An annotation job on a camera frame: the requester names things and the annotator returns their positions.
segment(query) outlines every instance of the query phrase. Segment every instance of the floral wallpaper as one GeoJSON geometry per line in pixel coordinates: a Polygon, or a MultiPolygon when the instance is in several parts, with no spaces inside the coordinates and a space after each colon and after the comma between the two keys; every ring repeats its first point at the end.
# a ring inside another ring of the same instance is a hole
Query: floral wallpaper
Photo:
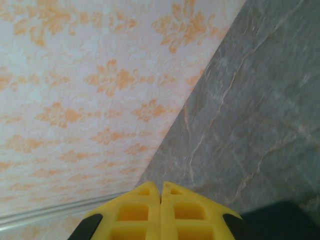
{"type": "Polygon", "coordinates": [[[0,0],[0,217],[130,190],[244,0],[0,0]]]}

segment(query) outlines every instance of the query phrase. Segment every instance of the marble wall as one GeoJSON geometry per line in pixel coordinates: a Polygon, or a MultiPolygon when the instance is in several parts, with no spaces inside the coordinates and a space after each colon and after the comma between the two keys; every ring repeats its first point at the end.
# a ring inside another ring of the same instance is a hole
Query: marble wall
{"type": "Polygon", "coordinates": [[[319,209],[319,12],[317,0],[248,0],[140,183],[239,212],[284,199],[319,209]]]}

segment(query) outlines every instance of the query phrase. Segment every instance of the yellow plastic object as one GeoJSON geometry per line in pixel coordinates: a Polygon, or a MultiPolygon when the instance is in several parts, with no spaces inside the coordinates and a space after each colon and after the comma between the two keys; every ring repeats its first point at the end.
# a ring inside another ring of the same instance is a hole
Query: yellow plastic object
{"type": "Polygon", "coordinates": [[[223,218],[235,211],[172,182],[162,190],[161,240],[234,240],[223,218]]]}
{"type": "Polygon", "coordinates": [[[68,240],[254,240],[235,211],[171,182],[146,182],[89,212],[68,240]]]}
{"type": "Polygon", "coordinates": [[[160,194],[146,182],[89,212],[102,214],[91,240],[160,240],[160,194]]]}

